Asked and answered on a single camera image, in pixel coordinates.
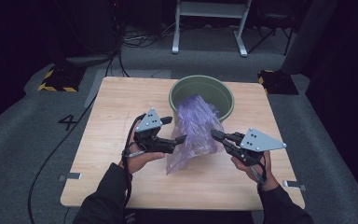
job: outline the purple plastic bag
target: purple plastic bag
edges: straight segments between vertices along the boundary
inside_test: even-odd
[[[224,131],[218,114],[214,105],[206,104],[197,94],[187,97],[178,106],[172,139],[183,134],[187,138],[183,144],[176,146],[173,154],[167,155],[167,175],[187,168],[188,161],[193,157],[224,150],[211,136],[212,129]]]

